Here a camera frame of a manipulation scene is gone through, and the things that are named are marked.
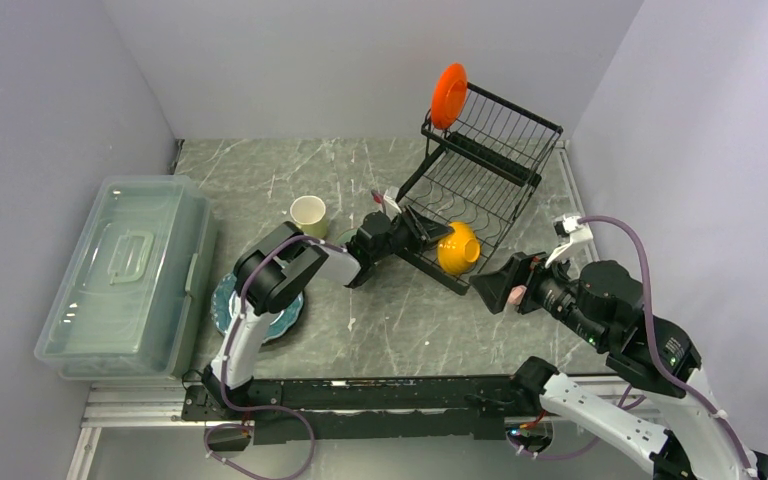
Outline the yellow ribbed bowl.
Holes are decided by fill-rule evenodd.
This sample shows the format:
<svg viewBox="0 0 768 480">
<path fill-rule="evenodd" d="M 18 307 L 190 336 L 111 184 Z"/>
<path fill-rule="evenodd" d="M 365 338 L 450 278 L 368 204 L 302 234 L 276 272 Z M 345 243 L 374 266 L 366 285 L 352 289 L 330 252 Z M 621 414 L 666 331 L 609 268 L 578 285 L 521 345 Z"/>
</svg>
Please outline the yellow ribbed bowl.
<svg viewBox="0 0 768 480">
<path fill-rule="evenodd" d="M 449 224 L 452 232 L 437 244 L 437 260 L 442 270 L 458 276 L 470 271 L 481 256 L 481 245 L 472 228 L 464 222 Z"/>
</svg>

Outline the black wire dish rack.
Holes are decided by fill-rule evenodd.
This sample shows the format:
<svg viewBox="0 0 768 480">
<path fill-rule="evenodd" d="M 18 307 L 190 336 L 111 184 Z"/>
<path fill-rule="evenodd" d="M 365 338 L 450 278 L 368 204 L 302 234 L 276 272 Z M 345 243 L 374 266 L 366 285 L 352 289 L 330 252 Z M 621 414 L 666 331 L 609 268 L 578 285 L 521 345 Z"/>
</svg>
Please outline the black wire dish rack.
<svg viewBox="0 0 768 480">
<path fill-rule="evenodd" d="M 440 224 L 469 225 L 481 253 L 460 275 L 442 269 L 434 248 L 406 254 L 404 260 L 465 294 L 469 277 L 489 263 L 537 190 L 563 131 L 561 125 L 474 84 L 448 129 L 424 120 L 424 159 L 400 186 L 396 201 Z"/>
</svg>

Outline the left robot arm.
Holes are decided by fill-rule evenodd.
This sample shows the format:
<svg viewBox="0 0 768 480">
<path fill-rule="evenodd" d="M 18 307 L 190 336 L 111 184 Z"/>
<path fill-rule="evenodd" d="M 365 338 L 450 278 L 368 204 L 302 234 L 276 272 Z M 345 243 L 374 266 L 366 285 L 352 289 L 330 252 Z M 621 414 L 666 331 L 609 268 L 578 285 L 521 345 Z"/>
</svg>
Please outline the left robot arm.
<svg viewBox="0 0 768 480">
<path fill-rule="evenodd" d="M 285 221 L 237 260 L 233 298 L 239 303 L 220 352 L 202 374 L 208 407 L 224 420 L 247 406 L 257 354 L 269 325 L 316 277 L 356 288 L 390 255 L 419 254 L 454 228 L 408 207 L 393 217 L 381 211 L 364 218 L 343 245 L 307 235 Z"/>
</svg>

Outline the pink mug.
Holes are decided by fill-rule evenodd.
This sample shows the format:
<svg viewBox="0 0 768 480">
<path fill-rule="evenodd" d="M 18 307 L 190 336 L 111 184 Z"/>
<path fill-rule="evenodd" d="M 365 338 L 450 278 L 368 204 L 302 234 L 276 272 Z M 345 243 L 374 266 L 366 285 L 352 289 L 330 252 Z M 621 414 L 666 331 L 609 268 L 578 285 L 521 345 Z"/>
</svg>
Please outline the pink mug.
<svg viewBox="0 0 768 480">
<path fill-rule="evenodd" d="M 517 285 L 513 287 L 508 295 L 507 303 L 512 306 L 519 307 L 527 293 L 527 287 L 524 285 Z"/>
</svg>

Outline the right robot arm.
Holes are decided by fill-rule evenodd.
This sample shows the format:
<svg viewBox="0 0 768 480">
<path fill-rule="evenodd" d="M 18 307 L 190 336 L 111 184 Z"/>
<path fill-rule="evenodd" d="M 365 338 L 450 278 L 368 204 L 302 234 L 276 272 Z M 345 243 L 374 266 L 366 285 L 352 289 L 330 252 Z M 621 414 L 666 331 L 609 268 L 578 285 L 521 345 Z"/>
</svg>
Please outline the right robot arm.
<svg viewBox="0 0 768 480">
<path fill-rule="evenodd" d="M 678 325 L 655 317 L 646 334 L 642 284 L 613 260 L 585 265 L 578 278 L 545 253 L 516 253 L 500 269 L 471 277 L 488 310 L 503 310 L 514 288 L 525 294 L 518 312 L 542 309 L 605 355 L 606 366 L 639 390 L 661 412 L 657 427 L 584 393 L 568 375 L 531 356 L 511 377 L 517 411 L 541 408 L 570 419 L 622 451 L 655 479 L 766 479 L 768 455 L 734 443 L 690 389 L 708 385 L 701 356 Z"/>
</svg>

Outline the orange plate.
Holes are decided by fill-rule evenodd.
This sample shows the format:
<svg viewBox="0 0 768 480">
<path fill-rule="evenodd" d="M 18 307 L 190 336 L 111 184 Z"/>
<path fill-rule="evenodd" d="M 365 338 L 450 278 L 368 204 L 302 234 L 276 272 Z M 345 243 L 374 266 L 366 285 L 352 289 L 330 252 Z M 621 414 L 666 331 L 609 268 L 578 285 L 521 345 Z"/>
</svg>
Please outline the orange plate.
<svg viewBox="0 0 768 480">
<path fill-rule="evenodd" d="M 460 115 L 468 95 L 468 77 L 460 63 L 449 65 L 441 74 L 430 105 L 432 125 L 440 130 L 451 127 Z"/>
</svg>

